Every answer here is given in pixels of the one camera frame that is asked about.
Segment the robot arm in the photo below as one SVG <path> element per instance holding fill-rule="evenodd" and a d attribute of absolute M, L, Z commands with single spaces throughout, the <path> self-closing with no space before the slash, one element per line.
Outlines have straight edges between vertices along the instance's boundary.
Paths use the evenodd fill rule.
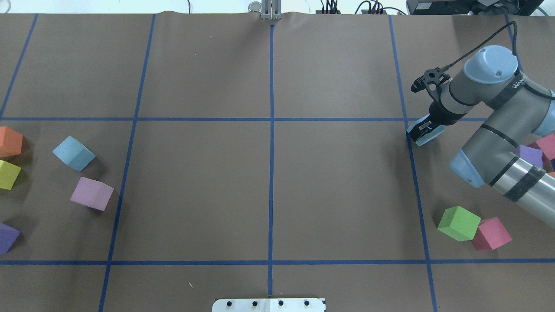
<path fill-rule="evenodd" d="M 446 70 L 426 70 L 411 86 L 432 98 L 428 114 L 408 127 L 411 140 L 422 146 L 477 104 L 487 105 L 492 114 L 454 156 L 450 170 L 475 188 L 491 186 L 553 227 L 554 178 L 515 150 L 530 134 L 553 132 L 554 92 L 531 81 L 515 54 L 499 45 L 478 48 L 454 78 Z"/>

